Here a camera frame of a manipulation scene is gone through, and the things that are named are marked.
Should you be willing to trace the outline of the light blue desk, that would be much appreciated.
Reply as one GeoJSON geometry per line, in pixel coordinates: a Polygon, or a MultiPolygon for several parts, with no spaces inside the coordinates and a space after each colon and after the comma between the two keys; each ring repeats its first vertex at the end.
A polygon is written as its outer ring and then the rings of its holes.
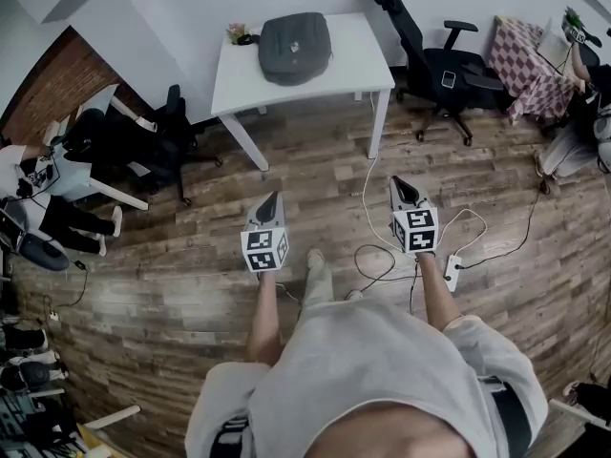
{"type": "MultiPolygon", "coordinates": [[[[44,134],[43,142],[50,145],[56,137],[63,136],[69,126],[85,111],[90,108],[98,108],[106,113],[109,107],[115,108],[121,113],[126,113],[133,120],[137,115],[115,97],[118,85],[112,84],[92,95],[88,100],[78,105],[77,108],[66,115],[59,122],[52,121],[44,134]]],[[[89,163],[73,162],[63,157],[64,149],[60,146],[53,147],[53,178],[44,183],[43,189],[54,196],[61,196],[68,201],[76,201],[93,194],[102,194],[130,207],[141,211],[147,211],[149,204],[139,198],[132,197],[113,186],[105,184],[92,177],[92,165],[89,163]]]]}

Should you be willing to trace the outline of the pink checkered cloth table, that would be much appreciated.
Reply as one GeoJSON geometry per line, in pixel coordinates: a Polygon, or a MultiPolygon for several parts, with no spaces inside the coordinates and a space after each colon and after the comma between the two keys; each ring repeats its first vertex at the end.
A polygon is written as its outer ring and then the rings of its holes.
{"type": "Polygon", "coordinates": [[[537,52],[542,35],[543,29],[537,25],[514,18],[495,18],[489,67],[512,98],[505,112],[513,123],[525,115],[562,118],[574,92],[580,88],[569,51],[560,53],[557,65],[537,52]]]}

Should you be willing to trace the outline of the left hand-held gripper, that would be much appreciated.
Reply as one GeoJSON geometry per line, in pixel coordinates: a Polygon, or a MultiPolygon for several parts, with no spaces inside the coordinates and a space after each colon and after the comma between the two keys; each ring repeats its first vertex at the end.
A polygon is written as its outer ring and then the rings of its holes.
{"type": "Polygon", "coordinates": [[[284,266],[289,252],[284,217],[284,197],[280,191],[264,196],[248,211],[241,244],[251,273],[280,270],[284,266]]]}

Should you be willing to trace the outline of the pink flower plant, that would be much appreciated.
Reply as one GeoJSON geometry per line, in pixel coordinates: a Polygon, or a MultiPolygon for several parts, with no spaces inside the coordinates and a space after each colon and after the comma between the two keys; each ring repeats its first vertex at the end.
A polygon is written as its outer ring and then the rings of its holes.
{"type": "Polygon", "coordinates": [[[245,24],[230,24],[225,32],[232,45],[244,46],[252,42],[250,31],[245,24]]]}

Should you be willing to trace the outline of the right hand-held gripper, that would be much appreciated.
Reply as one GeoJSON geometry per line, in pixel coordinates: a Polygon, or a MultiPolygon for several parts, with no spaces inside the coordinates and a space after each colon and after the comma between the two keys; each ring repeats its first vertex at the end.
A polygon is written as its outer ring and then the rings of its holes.
{"type": "Polygon", "coordinates": [[[412,179],[391,177],[390,205],[392,233],[402,251],[409,255],[434,251],[438,243],[438,213],[435,207],[428,207],[430,198],[424,187],[412,179]],[[425,208],[405,211],[402,203],[425,208]]]}

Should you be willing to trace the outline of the person's light grey shirt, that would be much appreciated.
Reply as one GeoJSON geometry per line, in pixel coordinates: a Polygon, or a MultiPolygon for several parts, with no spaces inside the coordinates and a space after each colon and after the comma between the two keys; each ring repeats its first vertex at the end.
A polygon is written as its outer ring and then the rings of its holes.
{"type": "Polygon", "coordinates": [[[548,404],[530,360],[478,317],[445,329],[363,298],[304,310],[280,360],[223,363],[206,375],[191,415],[187,458],[209,458],[223,425],[243,418],[242,458],[305,458],[318,435],[378,402],[417,407],[447,422],[476,458],[509,458],[495,395],[515,392],[534,440],[548,404]]]}

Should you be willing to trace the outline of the white table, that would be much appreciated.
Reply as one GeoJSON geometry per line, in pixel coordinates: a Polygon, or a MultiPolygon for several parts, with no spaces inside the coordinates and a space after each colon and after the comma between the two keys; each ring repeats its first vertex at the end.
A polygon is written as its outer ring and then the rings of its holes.
{"type": "Polygon", "coordinates": [[[327,17],[332,56],[326,71],[309,82],[283,87],[267,81],[254,45],[233,45],[223,40],[211,106],[254,164],[263,172],[269,164],[236,114],[249,109],[336,94],[371,93],[376,97],[374,122],[367,157],[377,157],[390,92],[395,86],[390,68],[363,13],[327,17]]]}

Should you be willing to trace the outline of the person's right forearm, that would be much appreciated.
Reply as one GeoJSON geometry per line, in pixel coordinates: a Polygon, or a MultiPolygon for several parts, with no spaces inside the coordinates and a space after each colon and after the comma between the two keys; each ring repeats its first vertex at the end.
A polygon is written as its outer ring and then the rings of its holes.
{"type": "Polygon", "coordinates": [[[417,253],[428,323],[442,332],[461,313],[449,291],[432,253],[417,253]]]}

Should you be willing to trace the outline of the person's left forearm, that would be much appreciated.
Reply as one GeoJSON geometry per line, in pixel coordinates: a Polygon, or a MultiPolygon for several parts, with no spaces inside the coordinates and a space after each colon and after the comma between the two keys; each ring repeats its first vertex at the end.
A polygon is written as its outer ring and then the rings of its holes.
{"type": "Polygon", "coordinates": [[[247,337],[246,357],[250,362],[273,366],[279,361],[283,348],[275,273],[262,272],[247,337]]]}

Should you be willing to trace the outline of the white power strip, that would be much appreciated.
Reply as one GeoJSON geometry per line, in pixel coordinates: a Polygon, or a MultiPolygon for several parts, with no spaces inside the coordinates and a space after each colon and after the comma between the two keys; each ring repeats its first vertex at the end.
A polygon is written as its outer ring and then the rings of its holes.
{"type": "Polygon", "coordinates": [[[449,255],[444,274],[444,281],[448,290],[453,293],[457,286],[459,273],[462,267],[462,259],[456,255],[449,255]]]}

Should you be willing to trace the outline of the dark grey backpack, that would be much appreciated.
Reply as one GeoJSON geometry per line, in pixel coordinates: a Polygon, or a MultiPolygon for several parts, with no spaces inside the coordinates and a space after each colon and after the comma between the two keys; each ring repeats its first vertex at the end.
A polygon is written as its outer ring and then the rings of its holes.
{"type": "Polygon", "coordinates": [[[321,75],[332,55],[325,16],[302,12],[267,20],[259,33],[237,30],[234,45],[258,46],[263,77],[280,86],[302,85],[321,75]]]}

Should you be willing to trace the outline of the person's beige trousers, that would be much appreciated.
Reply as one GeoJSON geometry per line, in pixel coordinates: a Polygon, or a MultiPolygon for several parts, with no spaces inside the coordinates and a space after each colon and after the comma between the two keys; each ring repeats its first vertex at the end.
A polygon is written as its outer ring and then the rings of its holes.
{"type": "Polygon", "coordinates": [[[321,269],[309,270],[307,268],[303,309],[311,309],[318,304],[333,301],[332,276],[327,264],[321,269]]]}

